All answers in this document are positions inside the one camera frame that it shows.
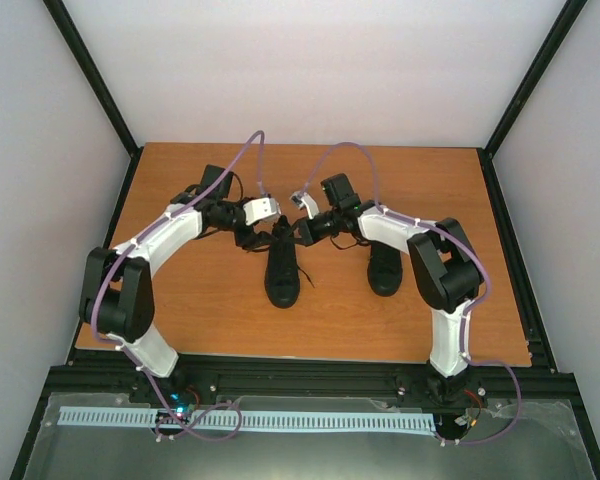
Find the black sneaker one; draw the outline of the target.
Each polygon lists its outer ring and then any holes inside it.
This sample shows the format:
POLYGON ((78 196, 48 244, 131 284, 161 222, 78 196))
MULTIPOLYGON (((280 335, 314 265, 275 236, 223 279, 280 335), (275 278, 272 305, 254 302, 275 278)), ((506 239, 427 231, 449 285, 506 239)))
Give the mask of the black sneaker one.
MULTIPOLYGON (((296 247, 300 240, 293 233, 294 227, 285 215, 273 224, 270 232, 251 233, 242 244, 248 252, 268 254, 264 276, 264 288, 270 303, 279 309, 291 308, 299 298, 301 267, 296 247)), ((307 280, 310 277, 302 271, 307 280)))

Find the black sneaker with laces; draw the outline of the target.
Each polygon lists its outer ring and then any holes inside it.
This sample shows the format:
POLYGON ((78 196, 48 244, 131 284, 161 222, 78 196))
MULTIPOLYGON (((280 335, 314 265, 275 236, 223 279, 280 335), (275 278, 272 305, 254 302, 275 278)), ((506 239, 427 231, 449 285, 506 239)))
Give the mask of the black sneaker with laces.
POLYGON ((371 290, 380 297, 393 296, 403 279, 401 252, 377 241, 365 240, 362 245, 369 248, 367 280, 371 290))

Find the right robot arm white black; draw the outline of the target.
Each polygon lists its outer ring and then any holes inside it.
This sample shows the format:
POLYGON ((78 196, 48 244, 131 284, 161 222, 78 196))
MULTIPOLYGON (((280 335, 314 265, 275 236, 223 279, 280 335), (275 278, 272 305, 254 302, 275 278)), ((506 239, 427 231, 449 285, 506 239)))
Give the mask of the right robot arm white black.
POLYGON ((373 200, 363 202, 344 174, 322 181, 321 187, 328 211, 321 212, 305 190, 291 195, 307 213, 298 222, 301 243, 309 246, 348 233, 409 256, 417 290, 432 316, 424 391, 438 405, 451 404, 468 383, 471 312, 485 299, 480 287, 491 286, 462 226, 454 218, 431 222, 373 200))

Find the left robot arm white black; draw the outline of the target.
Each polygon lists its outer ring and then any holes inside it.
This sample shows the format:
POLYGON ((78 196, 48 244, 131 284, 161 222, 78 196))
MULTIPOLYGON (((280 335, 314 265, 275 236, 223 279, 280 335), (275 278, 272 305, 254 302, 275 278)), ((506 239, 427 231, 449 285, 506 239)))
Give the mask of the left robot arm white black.
POLYGON ((208 165, 199 184, 176 195, 161 215, 131 239, 87 256, 79 318, 96 340, 130 355, 139 370, 154 377, 152 388, 166 402, 181 400, 188 378, 178 371, 178 353, 154 324, 153 277, 188 242, 210 227, 246 232, 244 198, 226 199, 235 174, 208 165))

